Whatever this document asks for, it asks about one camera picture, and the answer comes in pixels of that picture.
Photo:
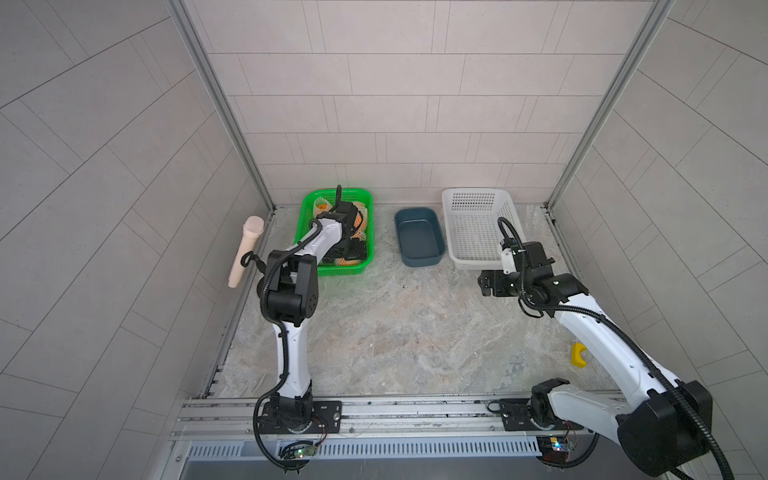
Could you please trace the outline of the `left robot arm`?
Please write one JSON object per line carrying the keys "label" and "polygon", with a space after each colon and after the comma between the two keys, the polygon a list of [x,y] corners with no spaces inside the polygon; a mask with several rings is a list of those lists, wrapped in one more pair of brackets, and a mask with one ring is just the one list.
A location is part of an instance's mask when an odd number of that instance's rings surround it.
{"label": "left robot arm", "polygon": [[303,323],[319,302],[322,263],[362,263],[368,259],[367,214],[361,203],[346,200],[336,187],[330,206],[308,222],[295,245],[272,251],[260,265],[258,285],[262,317],[272,324],[278,353],[278,383],[255,407],[256,430],[286,428],[303,432],[313,423],[308,340]]}

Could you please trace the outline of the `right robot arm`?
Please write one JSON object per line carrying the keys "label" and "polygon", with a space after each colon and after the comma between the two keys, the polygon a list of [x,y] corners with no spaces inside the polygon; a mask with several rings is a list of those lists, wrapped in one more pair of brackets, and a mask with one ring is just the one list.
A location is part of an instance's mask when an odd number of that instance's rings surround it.
{"label": "right robot arm", "polygon": [[525,242],[513,223],[497,220],[501,269],[478,277],[483,296],[514,297],[528,317],[555,319],[605,368],[623,397],[604,400],[553,378],[531,389],[529,418],[544,430],[575,423],[595,439],[618,444],[649,476],[685,478],[683,464],[711,454],[724,479],[734,476],[712,432],[713,398],[698,381],[685,382],[660,365],[599,306],[570,273],[556,275],[539,242]]}

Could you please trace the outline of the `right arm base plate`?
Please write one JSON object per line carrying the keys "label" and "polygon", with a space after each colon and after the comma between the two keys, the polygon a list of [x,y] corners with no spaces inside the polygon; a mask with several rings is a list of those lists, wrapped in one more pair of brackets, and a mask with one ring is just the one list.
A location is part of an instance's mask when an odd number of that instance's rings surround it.
{"label": "right arm base plate", "polygon": [[584,429],[578,423],[559,418],[546,417],[543,420],[537,420],[531,411],[529,399],[491,400],[486,404],[486,409],[489,413],[501,417],[504,430],[507,432],[529,431],[546,435],[551,432],[582,431]]}

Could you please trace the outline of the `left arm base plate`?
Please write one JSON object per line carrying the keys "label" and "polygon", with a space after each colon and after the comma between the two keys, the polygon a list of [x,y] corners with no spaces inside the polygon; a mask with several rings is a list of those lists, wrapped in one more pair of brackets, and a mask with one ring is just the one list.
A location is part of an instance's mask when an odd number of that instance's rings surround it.
{"label": "left arm base plate", "polygon": [[279,399],[261,407],[255,425],[262,435],[338,433],[342,403],[340,401],[306,402]]}

